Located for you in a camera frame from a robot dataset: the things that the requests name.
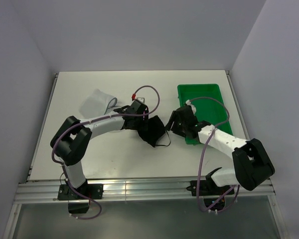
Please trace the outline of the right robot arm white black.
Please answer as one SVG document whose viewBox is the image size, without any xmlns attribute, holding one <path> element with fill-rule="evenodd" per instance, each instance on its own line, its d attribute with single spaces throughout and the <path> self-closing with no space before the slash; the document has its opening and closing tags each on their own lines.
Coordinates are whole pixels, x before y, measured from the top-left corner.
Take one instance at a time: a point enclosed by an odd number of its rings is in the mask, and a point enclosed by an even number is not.
<svg viewBox="0 0 299 239">
<path fill-rule="evenodd" d="M 174 110 L 165 128 L 211 146 L 232 160 L 231 167 L 217 167 L 199 182 L 200 196 L 221 195 L 234 185 L 252 191 L 275 173 L 269 155 L 258 139 L 237 138 L 207 121 L 199 121 L 192 106 Z"/>
</svg>

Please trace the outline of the white mesh laundry bag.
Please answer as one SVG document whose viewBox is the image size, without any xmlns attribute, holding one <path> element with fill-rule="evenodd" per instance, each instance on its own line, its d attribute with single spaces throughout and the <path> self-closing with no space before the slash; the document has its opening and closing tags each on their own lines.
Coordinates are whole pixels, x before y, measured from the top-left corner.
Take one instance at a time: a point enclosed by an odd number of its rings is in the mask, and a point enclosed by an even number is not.
<svg viewBox="0 0 299 239">
<path fill-rule="evenodd" d="M 85 119 L 99 117 L 109 108 L 116 106 L 117 101 L 117 97 L 95 89 L 80 105 L 79 113 Z"/>
</svg>

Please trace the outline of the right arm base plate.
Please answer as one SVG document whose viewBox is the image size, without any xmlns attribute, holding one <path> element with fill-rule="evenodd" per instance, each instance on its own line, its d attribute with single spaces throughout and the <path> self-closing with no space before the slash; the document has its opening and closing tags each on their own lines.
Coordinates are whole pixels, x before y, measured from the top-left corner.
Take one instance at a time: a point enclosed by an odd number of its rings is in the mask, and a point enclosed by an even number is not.
<svg viewBox="0 0 299 239">
<path fill-rule="evenodd" d="M 191 195 L 194 197 L 196 196 L 196 186 L 197 181 L 192 180 L 189 186 L 186 187 L 186 190 L 191 192 Z M 221 196 L 229 189 L 230 186 L 218 187 L 211 179 L 200 180 L 199 196 Z"/>
</svg>

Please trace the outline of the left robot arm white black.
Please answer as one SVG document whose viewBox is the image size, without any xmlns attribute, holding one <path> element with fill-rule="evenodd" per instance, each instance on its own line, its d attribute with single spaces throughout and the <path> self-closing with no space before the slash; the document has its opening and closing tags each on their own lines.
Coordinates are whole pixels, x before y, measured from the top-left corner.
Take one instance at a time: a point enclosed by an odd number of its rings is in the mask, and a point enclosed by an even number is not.
<svg viewBox="0 0 299 239">
<path fill-rule="evenodd" d="M 90 140 L 117 130 L 146 129 L 149 109 L 140 100 L 92 119 L 68 117 L 50 142 L 52 161 L 61 165 L 69 193 L 76 199 L 90 197 L 81 160 Z"/>
</svg>

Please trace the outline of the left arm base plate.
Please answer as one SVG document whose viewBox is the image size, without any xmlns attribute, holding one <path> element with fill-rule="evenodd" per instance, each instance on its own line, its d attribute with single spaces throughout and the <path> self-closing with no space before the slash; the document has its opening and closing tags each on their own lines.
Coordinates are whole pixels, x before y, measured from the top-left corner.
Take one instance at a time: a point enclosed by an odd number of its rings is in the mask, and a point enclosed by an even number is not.
<svg viewBox="0 0 299 239">
<path fill-rule="evenodd" d="M 103 184 L 88 184 L 85 183 L 76 191 L 91 199 L 102 199 L 103 195 Z M 59 201 L 70 201 L 70 200 L 83 200 L 84 198 L 73 192 L 67 184 L 62 184 L 59 187 L 57 200 Z"/>
</svg>

